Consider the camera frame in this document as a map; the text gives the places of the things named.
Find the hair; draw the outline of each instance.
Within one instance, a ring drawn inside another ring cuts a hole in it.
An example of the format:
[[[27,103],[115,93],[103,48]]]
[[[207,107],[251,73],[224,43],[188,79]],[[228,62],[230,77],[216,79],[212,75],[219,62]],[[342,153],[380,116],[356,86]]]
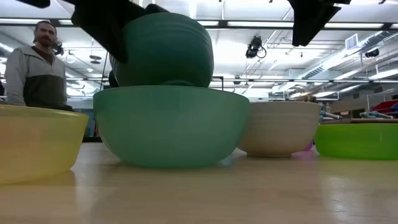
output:
[[[40,25],[40,24],[48,24],[48,25],[54,27],[55,34],[57,34],[57,28],[56,28],[55,25],[52,24],[50,21],[40,21],[40,22],[36,23],[36,25],[35,25],[35,32],[39,29],[39,25]]]

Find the gray hoodie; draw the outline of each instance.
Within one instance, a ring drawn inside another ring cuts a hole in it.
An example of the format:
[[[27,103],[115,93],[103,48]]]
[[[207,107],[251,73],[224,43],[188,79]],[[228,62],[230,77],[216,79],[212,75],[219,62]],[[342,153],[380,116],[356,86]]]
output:
[[[8,104],[65,109],[65,65],[56,57],[51,65],[32,47],[20,47],[8,56],[4,76]]]

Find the green bowl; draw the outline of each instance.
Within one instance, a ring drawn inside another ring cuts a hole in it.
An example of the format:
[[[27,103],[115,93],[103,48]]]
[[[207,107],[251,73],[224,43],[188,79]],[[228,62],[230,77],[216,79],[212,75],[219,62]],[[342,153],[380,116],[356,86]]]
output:
[[[206,29],[180,14],[155,13],[123,27],[128,61],[111,57],[120,86],[187,85],[208,87],[214,70]]]
[[[130,86],[94,95],[98,131],[122,161],[146,167],[205,167],[243,136],[249,100],[190,86]]]
[[[398,124],[320,125],[315,145],[323,156],[398,159]]]

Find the table surface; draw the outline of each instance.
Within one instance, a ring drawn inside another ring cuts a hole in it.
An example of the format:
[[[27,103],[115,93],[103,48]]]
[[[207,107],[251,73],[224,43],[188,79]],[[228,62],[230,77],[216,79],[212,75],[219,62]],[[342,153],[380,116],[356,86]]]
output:
[[[84,144],[71,171],[0,186],[2,224],[398,223],[398,161],[246,157],[145,169]]]

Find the white bowl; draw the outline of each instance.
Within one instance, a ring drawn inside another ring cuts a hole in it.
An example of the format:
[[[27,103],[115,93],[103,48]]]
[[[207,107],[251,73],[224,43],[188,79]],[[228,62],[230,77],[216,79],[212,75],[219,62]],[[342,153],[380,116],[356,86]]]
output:
[[[251,103],[239,148],[250,156],[290,157],[314,138],[321,106],[307,102]]]

